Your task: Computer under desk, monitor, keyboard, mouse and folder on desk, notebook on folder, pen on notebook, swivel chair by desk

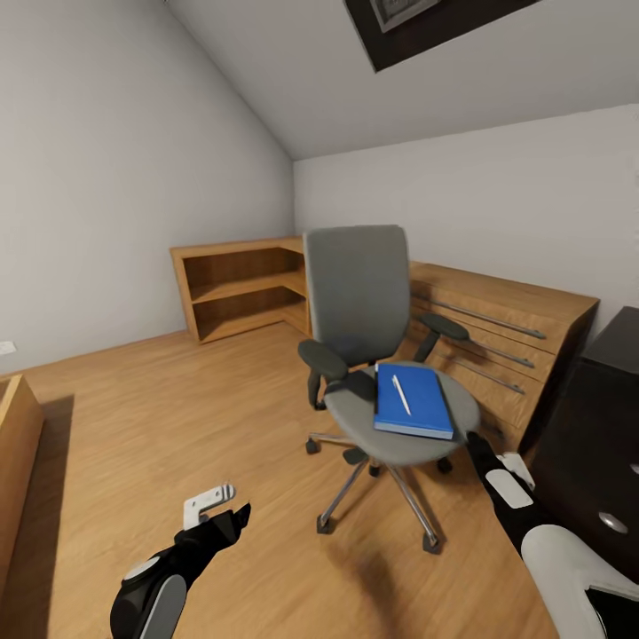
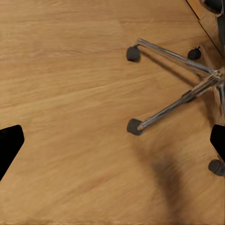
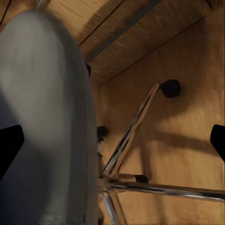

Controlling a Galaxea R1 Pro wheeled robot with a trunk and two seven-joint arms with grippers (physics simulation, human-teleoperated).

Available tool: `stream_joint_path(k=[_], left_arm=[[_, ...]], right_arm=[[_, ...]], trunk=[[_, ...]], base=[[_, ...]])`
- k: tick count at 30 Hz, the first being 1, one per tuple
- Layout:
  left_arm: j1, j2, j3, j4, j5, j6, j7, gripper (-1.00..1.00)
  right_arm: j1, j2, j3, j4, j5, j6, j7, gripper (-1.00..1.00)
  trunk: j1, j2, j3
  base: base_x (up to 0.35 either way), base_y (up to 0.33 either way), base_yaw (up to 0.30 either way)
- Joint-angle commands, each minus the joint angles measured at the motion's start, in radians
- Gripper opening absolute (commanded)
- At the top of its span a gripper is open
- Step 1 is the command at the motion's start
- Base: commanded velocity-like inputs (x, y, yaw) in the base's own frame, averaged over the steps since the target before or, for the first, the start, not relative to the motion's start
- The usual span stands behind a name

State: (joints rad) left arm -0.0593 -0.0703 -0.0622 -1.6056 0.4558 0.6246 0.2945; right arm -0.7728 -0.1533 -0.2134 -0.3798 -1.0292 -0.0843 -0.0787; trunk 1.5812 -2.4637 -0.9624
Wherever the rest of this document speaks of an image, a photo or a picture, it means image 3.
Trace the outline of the swivel chair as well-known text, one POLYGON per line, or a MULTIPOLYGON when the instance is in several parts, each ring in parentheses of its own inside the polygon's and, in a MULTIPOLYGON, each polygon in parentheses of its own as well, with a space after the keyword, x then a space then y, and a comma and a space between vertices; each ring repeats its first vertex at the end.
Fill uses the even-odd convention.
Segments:
POLYGON ((118 173, 158 90, 180 94, 177 80, 154 82, 105 166, 90 66, 55 17, 20 12, 0 33, 0 130, 21 125, 24 144, 0 181, 0 225, 128 225, 118 193, 225 203, 225 190, 149 184, 118 173))

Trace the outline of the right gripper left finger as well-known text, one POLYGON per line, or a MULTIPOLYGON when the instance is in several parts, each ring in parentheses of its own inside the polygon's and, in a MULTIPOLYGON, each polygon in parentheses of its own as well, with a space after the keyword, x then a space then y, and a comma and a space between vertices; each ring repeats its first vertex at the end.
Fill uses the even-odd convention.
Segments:
POLYGON ((24 144, 21 125, 0 130, 0 181, 24 144))

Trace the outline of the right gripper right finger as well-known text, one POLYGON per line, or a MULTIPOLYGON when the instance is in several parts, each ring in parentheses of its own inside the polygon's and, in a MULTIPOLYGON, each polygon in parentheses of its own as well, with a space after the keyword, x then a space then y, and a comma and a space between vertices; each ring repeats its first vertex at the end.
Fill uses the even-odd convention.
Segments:
POLYGON ((217 124, 214 125, 210 141, 225 162, 225 127, 217 124))

